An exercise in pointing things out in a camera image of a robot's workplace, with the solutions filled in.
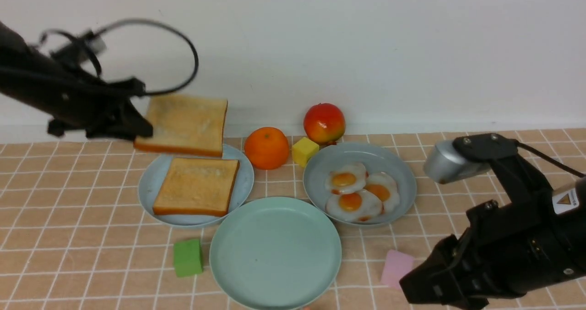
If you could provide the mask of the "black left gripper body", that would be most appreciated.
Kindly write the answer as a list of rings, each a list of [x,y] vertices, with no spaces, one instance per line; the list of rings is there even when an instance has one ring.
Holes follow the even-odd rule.
[[[84,91],[63,93],[64,107],[61,116],[55,116],[48,123],[47,133],[55,137],[63,137],[69,131],[84,131],[93,118],[109,102],[118,99],[130,99],[145,94],[145,84],[137,78],[109,83],[107,89],[113,95],[92,94]]]

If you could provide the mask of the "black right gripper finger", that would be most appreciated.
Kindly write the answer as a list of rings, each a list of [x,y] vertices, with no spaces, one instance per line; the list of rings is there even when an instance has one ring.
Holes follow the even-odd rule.
[[[451,280],[446,284],[437,284],[412,274],[402,278],[402,292],[408,303],[413,305],[446,305],[461,310],[483,310],[489,305],[486,298],[463,295]]]
[[[445,271],[450,263],[450,248],[434,248],[426,260],[400,279],[400,285],[402,288],[429,288],[433,285],[434,279]]]

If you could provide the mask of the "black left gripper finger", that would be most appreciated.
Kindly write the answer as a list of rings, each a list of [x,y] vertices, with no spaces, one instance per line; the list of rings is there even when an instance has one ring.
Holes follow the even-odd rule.
[[[153,126],[138,112],[130,99],[124,98],[109,102],[100,109],[85,132],[88,139],[134,141],[138,136],[151,137]]]

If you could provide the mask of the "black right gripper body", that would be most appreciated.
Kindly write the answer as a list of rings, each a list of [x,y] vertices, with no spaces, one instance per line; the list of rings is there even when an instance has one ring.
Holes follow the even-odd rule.
[[[495,208],[488,201],[467,211],[470,225],[434,248],[450,248],[451,263],[434,283],[453,281],[471,298],[519,298],[563,282],[564,249],[537,202]]]

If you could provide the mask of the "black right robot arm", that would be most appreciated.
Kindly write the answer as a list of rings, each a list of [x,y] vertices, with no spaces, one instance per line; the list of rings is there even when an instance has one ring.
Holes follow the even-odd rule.
[[[510,203],[468,209],[461,237],[440,240],[400,279],[409,303],[481,310],[585,276],[584,173],[498,133],[440,141],[423,170],[438,184],[491,170]]]

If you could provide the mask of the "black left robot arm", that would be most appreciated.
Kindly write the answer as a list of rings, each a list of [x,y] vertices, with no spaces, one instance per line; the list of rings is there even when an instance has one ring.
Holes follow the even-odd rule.
[[[101,37],[92,31],[74,36],[48,30],[41,39],[50,34],[63,35],[69,43],[45,56],[1,25],[1,93],[50,115],[47,132],[55,137],[70,131],[84,131],[88,139],[151,137],[152,124],[130,101],[145,95],[145,84],[135,77],[117,82],[101,78]]]

